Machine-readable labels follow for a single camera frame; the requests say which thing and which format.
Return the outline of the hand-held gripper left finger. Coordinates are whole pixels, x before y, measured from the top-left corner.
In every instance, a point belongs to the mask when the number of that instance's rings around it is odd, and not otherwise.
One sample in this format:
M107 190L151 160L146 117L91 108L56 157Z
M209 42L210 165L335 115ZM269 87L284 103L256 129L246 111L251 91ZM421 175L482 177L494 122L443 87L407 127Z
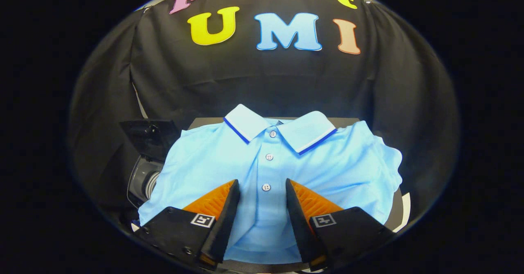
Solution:
M234 179L183 209L164 208L135 235L177 262L214 271L223 262L240 196Z

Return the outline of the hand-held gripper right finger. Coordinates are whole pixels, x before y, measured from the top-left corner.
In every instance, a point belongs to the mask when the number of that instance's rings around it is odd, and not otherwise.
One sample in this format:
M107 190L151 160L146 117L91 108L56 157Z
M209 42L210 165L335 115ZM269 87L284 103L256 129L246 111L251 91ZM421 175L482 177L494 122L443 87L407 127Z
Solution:
M396 236L361 207L343 209L292 179L286 205L301 259L313 272L343 269Z

